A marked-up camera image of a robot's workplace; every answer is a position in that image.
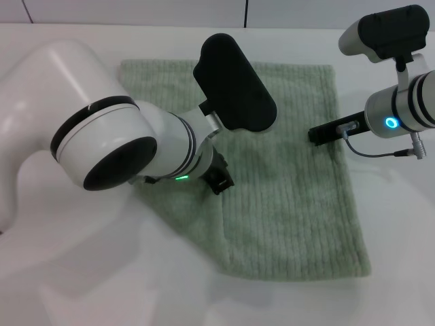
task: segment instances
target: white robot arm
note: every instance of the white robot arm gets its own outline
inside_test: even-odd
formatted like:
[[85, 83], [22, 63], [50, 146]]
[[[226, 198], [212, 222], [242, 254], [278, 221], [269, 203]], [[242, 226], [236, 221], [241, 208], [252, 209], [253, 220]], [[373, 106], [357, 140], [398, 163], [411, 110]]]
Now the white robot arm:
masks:
[[[435, 73], [429, 70], [422, 54], [412, 52], [425, 47], [429, 26], [428, 14], [419, 5], [368, 15], [352, 24], [338, 42], [341, 52], [348, 56], [365, 54], [374, 63], [393, 58], [398, 85], [374, 93], [363, 112], [310, 129], [310, 141], [322, 145], [344, 138], [358, 155], [414, 155], [422, 159], [425, 149], [419, 132], [435, 128]], [[382, 138], [410, 134], [413, 148], [361, 154], [350, 146], [348, 136], [366, 131]]]
[[133, 177], [202, 177], [216, 194], [234, 185], [210, 138], [222, 127], [266, 130], [277, 108], [228, 35], [205, 42], [194, 76], [207, 100], [177, 116], [134, 101], [82, 43], [56, 41], [22, 59], [0, 81], [0, 231], [15, 218], [21, 164], [42, 149], [87, 190]]

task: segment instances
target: ribbed towel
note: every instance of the ribbed towel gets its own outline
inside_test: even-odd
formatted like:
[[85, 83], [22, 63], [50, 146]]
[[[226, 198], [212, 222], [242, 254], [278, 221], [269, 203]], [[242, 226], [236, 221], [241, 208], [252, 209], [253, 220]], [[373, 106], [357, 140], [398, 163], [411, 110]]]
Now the ribbed towel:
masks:
[[[205, 100], [194, 61], [127, 60], [120, 80], [133, 98], [173, 113]], [[278, 107], [269, 133], [221, 132], [215, 146], [235, 186], [137, 185], [139, 194], [222, 272], [260, 280], [366, 276], [370, 264], [339, 142], [314, 147], [307, 131], [338, 116], [330, 66], [253, 64]]]

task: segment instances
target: gray cable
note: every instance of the gray cable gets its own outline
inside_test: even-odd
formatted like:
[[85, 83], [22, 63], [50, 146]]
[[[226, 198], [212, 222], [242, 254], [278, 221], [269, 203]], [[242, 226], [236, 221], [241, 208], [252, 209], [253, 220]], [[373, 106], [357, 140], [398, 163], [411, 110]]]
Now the gray cable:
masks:
[[351, 145], [351, 143], [349, 142], [349, 139], [345, 139], [345, 142], [347, 144], [347, 146], [349, 146], [350, 150], [355, 153], [356, 155], [359, 156], [364, 156], [365, 158], [384, 158], [385, 156], [394, 156], [394, 153], [385, 153], [385, 154], [377, 154], [377, 155], [368, 155], [368, 154], [363, 154], [358, 152], [356, 149], [354, 149]]

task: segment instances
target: blue led light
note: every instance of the blue led light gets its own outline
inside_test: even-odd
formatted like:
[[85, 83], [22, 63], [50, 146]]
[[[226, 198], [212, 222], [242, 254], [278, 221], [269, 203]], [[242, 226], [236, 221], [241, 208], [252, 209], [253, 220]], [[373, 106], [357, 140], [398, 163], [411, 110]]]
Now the blue led light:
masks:
[[397, 127], [399, 127], [399, 121], [397, 121], [397, 119], [394, 117], [388, 117], [387, 119], [385, 119], [385, 124], [390, 129], [396, 129]]

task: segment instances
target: white tabletop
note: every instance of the white tabletop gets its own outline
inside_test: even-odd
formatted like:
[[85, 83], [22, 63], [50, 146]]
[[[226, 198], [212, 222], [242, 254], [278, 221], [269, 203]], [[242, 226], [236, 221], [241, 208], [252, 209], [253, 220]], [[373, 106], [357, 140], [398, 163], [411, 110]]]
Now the white tabletop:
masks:
[[[330, 64], [343, 116], [396, 84], [392, 61], [338, 50], [342, 31], [0, 24], [0, 73], [49, 39], [89, 44], [115, 73], [126, 58], [198, 58], [206, 38], [231, 34], [250, 60]], [[435, 67], [435, 33], [422, 51]], [[435, 133], [428, 157], [368, 159], [346, 149], [372, 275], [316, 283], [224, 276], [174, 234], [128, 185], [86, 192], [49, 153], [18, 178], [18, 221], [0, 236], [2, 325], [433, 325]], [[366, 153], [409, 148], [409, 137], [351, 138]]]

